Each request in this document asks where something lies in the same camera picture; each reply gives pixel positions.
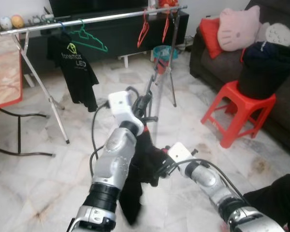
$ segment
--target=black cabinet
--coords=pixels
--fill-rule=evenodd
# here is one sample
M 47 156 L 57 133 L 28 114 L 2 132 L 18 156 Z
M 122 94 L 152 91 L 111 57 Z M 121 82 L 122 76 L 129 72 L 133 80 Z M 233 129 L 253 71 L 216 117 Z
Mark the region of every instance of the black cabinet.
M 183 44 L 188 24 L 189 15 L 180 12 L 180 22 L 176 44 Z M 152 50 L 155 46 L 166 44 L 171 45 L 174 32 L 174 25 L 170 17 L 170 26 L 164 43 L 162 36 L 166 21 L 166 14 L 160 13 L 147 17 L 149 22 L 149 32 L 143 40 L 140 48 L 137 48 L 137 41 L 143 26 L 143 16 L 123 18 L 105 22 L 86 24 L 86 31 L 98 38 L 108 48 L 108 52 L 91 49 L 83 45 L 76 44 L 77 48 L 87 58 L 89 62 L 116 58 L 143 51 Z M 78 30 L 80 26 L 66 28 L 68 31 Z M 38 73 L 48 72 L 55 68 L 54 63 L 46 59 L 47 38 L 50 35 L 59 35 L 61 29 L 32 32 L 29 40 L 28 57 Z M 24 43 L 24 35 L 21 35 L 21 42 Z M 22 59 L 23 74 L 30 73 L 25 61 Z

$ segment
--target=black bag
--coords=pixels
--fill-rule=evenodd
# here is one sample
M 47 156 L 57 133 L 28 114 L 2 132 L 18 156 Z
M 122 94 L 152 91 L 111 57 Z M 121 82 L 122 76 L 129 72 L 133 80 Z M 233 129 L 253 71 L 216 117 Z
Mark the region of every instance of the black bag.
M 238 90 L 249 98 L 269 98 L 290 75 L 290 48 L 282 45 L 254 43 L 245 50 L 243 60 Z

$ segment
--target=dark gray sofa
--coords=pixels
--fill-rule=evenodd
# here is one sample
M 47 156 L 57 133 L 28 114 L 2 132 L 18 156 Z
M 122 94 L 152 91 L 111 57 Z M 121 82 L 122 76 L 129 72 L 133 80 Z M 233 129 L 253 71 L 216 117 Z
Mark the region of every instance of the dark gray sofa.
M 247 8 L 261 8 L 260 22 L 282 23 L 290 28 L 290 0 L 251 0 Z M 239 62 L 242 51 L 223 52 L 211 59 L 197 28 L 190 58 L 190 73 L 205 80 L 217 91 L 226 83 L 238 79 L 242 70 Z M 277 102 L 264 128 L 286 148 L 290 149 L 290 76 L 276 92 Z

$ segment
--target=white tile floor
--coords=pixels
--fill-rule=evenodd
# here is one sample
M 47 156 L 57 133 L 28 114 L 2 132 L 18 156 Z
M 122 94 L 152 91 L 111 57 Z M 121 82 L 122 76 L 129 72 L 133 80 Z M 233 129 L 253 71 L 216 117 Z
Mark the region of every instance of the white tile floor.
M 94 86 L 98 102 L 111 92 L 133 85 L 140 91 L 152 74 L 149 58 L 130 58 L 125 69 L 118 60 L 92 64 L 100 84 Z M 93 114 L 83 105 L 73 104 L 60 72 L 42 75 L 54 98 L 65 105 L 61 118 L 71 141 L 66 145 L 50 106 L 39 86 L 24 89 L 24 100 L 7 110 L 15 113 L 43 112 L 40 117 L 22 120 L 24 152 L 55 153 L 49 157 L 11 157 L 0 154 L 0 232 L 65 232 L 72 217 L 83 203 L 90 185 L 89 155 L 93 148 L 90 124 Z M 174 62 L 174 85 L 177 108 L 172 105 L 170 81 L 165 80 L 160 109 L 157 109 L 161 86 L 153 86 L 154 113 L 159 112 L 158 130 L 151 124 L 157 147 L 181 141 L 189 150 L 196 148 L 199 158 L 217 164 L 244 193 L 271 184 L 290 173 L 290 154 L 284 151 L 266 132 L 260 131 L 252 140 L 238 139 L 231 148 L 219 145 L 219 133 L 200 120 L 216 92 L 189 74 L 189 53 L 182 53 Z M 227 123 L 227 115 L 216 117 Z M 109 110 L 97 117 L 96 140 L 101 145 L 110 133 L 113 118 Z M 0 147 L 16 150 L 15 118 L 0 112 Z M 190 180 L 178 172 L 160 180 L 157 188 L 144 185 L 143 210 L 138 226 L 130 228 L 117 210 L 116 232 L 216 232 L 221 219 L 208 199 Z

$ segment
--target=red hanger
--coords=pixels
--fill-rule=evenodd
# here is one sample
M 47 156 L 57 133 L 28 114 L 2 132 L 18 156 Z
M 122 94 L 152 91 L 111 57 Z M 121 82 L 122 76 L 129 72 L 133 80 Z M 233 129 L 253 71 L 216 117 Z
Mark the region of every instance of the red hanger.
M 140 36 L 139 36 L 139 40 L 137 42 L 137 48 L 139 48 L 145 38 L 145 36 L 147 35 L 148 31 L 149 31 L 149 23 L 146 21 L 146 10 L 144 10 L 144 23 L 143 23 L 143 28 L 141 30 Z
M 168 11 L 168 13 L 166 15 L 166 21 L 165 21 L 165 26 L 164 26 L 164 31 L 163 31 L 162 43 L 164 43 L 164 39 L 165 39 L 166 33 L 168 32 L 168 29 L 169 29 L 169 25 L 170 25 L 169 15 L 170 15 L 170 11 Z

